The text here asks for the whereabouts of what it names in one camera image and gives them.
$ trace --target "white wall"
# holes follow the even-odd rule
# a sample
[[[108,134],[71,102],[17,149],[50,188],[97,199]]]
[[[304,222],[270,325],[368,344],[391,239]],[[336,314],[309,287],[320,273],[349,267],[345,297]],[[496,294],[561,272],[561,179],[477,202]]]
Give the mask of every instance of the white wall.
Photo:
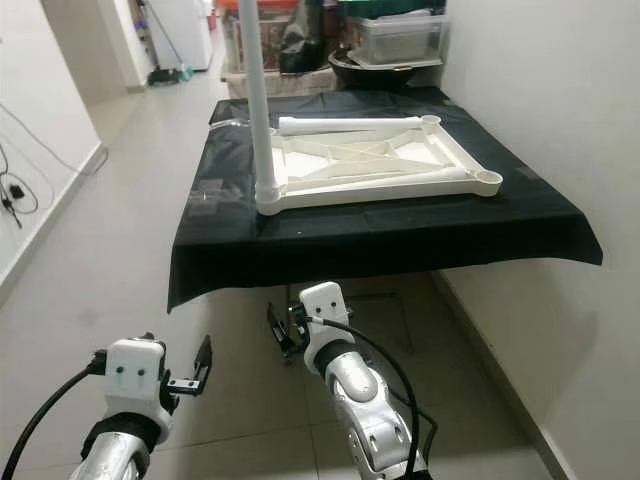
[[[449,0],[449,13],[443,90],[586,213],[605,264],[445,276],[575,478],[637,479],[640,3]]]
[[[95,0],[42,0],[49,24],[86,105],[127,94]]]
[[[130,88],[146,85],[153,65],[133,25],[129,0],[96,0],[102,11],[125,84]]]
[[[67,163],[81,168],[100,142],[40,1],[2,0],[0,10],[3,40],[0,44],[0,100]],[[43,209],[21,217],[22,230],[4,210],[0,213],[1,287],[76,174],[56,163],[4,114],[0,115],[0,132],[9,135],[12,142],[38,165],[54,189],[52,198],[50,187],[34,168],[3,142],[10,157],[11,171],[23,176],[35,189]]]

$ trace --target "white pole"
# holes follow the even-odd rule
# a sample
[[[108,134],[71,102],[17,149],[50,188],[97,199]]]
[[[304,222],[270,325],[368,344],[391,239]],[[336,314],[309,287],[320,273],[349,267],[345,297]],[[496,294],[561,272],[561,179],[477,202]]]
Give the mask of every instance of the white pole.
[[[262,42],[258,5],[256,0],[238,0],[238,7],[245,71],[247,72],[249,116],[253,135],[256,203],[258,211],[261,211],[261,205],[275,203],[280,199],[280,189],[273,171],[271,127],[269,126],[267,90],[264,84],[264,69],[262,68]]]

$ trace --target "tiled floor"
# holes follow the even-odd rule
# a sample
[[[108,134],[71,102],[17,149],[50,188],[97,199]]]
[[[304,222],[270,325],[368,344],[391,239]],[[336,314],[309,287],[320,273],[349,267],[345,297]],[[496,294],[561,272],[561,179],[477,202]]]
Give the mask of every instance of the tiled floor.
[[[92,349],[154,331],[168,345],[171,368],[186,374],[211,333],[216,365],[207,391],[183,400],[148,478],[357,478],[319,380],[299,361],[283,366],[266,328],[266,302],[282,307],[284,287],[217,291],[165,313],[173,235],[208,117],[226,96],[216,78],[220,61],[210,74],[141,95],[109,162],[85,183],[0,310],[5,458],[28,418]],[[343,285],[355,325],[397,355],[440,421],[436,479],[549,478],[426,275]],[[101,388],[91,378],[53,409],[17,478],[66,478],[103,413]]]

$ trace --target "table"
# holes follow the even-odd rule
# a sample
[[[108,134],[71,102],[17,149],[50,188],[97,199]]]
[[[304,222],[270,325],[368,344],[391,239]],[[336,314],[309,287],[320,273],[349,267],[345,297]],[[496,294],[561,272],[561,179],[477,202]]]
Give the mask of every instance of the table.
[[[328,92],[269,100],[272,126],[298,117],[438,115],[504,177],[491,198],[455,195],[256,212],[251,132],[213,129],[173,243],[168,311],[206,292],[435,270],[519,258],[602,264],[585,215],[436,88]],[[246,100],[218,103],[211,123],[247,119]]]

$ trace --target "plastic storage box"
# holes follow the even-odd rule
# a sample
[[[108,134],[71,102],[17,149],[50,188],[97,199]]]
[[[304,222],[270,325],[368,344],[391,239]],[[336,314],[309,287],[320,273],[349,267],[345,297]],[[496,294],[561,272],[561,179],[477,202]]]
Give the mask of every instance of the plastic storage box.
[[[376,20],[352,18],[351,50],[356,63],[372,70],[440,65],[446,16],[428,10]]]

